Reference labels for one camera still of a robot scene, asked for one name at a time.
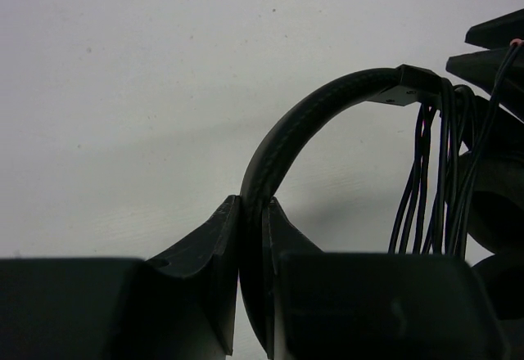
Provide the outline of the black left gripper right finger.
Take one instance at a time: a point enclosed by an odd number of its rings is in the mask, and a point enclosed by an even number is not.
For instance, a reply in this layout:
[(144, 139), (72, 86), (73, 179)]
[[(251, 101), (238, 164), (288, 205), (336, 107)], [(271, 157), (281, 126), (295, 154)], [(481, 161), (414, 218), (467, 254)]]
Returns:
[(324, 252), (272, 200), (262, 215), (271, 359), (507, 359), (470, 266), (432, 254)]

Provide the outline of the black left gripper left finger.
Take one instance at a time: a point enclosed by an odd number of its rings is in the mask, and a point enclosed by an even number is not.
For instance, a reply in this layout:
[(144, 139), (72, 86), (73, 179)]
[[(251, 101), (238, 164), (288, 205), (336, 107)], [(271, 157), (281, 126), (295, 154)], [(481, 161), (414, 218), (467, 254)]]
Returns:
[(224, 359), (233, 351), (239, 199), (147, 259), (1, 262), (4, 359)]

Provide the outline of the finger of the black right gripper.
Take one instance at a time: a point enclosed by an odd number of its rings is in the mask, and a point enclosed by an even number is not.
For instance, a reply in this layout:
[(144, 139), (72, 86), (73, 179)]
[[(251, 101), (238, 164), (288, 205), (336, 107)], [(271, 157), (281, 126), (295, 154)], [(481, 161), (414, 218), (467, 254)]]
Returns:
[(523, 39), (524, 9), (472, 26), (465, 43), (485, 49), (508, 46), (515, 38)]
[[(445, 69), (484, 92), (492, 93), (495, 76), (507, 52), (507, 48), (498, 48), (452, 56), (447, 60)], [(523, 121), (523, 83), (523, 51), (520, 51), (500, 88), (500, 103), (521, 121)]]

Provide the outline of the black headset with microphone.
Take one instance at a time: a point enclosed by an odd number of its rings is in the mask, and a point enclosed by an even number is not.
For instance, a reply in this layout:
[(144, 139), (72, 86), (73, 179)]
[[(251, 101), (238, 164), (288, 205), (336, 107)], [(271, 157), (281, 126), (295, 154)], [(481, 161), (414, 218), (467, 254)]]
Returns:
[(523, 123), (499, 94), (476, 96), (429, 70), (402, 65), (336, 79), (290, 109), (260, 143), (242, 181), (246, 311), (266, 352), (262, 215), (300, 151), (333, 117), (366, 101), (418, 103), (413, 162), (389, 245), (377, 254), (461, 259), (484, 288), (510, 348), (523, 356)]

